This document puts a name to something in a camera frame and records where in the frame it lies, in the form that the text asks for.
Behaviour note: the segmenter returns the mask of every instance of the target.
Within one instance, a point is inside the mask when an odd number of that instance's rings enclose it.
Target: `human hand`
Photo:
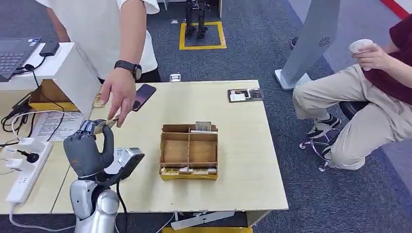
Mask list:
[[[111,120],[120,108],[117,127],[121,127],[127,114],[132,110],[135,102],[136,84],[130,71],[123,68],[112,70],[106,77],[102,86],[101,100],[109,101],[110,92],[113,93],[112,106],[107,119]]]
[[[352,57],[357,59],[362,68],[386,70],[389,67],[391,56],[385,53],[379,45],[372,44],[360,50],[365,52],[353,54]]]

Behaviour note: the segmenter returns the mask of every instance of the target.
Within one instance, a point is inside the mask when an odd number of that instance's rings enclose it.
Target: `wristwatch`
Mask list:
[[[135,81],[139,80],[141,77],[141,66],[140,65],[133,64],[133,63],[123,61],[123,60],[118,60],[115,63],[115,68],[118,68],[118,67],[130,71]]]

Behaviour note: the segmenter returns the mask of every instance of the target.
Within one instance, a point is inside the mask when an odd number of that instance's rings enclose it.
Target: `paper money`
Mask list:
[[[210,121],[196,121],[196,130],[199,131],[212,131],[212,122]]]
[[[94,134],[96,135],[96,134],[99,134],[99,133],[103,133],[103,127],[105,125],[112,128],[118,120],[119,120],[119,117],[116,117],[112,120],[107,120],[107,121],[100,122],[100,124],[98,124],[97,126],[94,127]]]

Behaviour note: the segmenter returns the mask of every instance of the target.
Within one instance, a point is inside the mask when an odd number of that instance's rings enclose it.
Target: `laptop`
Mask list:
[[[0,38],[0,83],[8,82],[13,73],[32,55],[41,37]]]

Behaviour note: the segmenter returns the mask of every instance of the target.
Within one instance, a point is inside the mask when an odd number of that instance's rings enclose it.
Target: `red stripe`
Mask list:
[[[409,13],[405,11],[398,3],[394,0],[380,0],[383,4],[385,4],[391,11],[395,13],[399,18],[404,19],[406,18]]]

